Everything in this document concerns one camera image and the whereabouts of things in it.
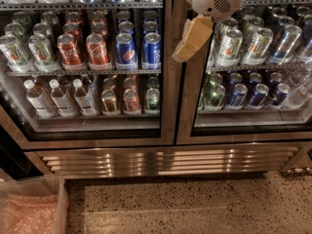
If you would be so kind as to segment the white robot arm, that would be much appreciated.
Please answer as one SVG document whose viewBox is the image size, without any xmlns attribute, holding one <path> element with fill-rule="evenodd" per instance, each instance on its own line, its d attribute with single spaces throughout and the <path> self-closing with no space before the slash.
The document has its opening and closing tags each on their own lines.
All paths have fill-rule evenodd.
<svg viewBox="0 0 312 234">
<path fill-rule="evenodd" d="M 197 16 L 184 24 L 182 38 L 173 53 L 177 62 L 190 60 L 210 40 L 214 24 L 237 12 L 245 0 L 186 1 Z"/>
</svg>

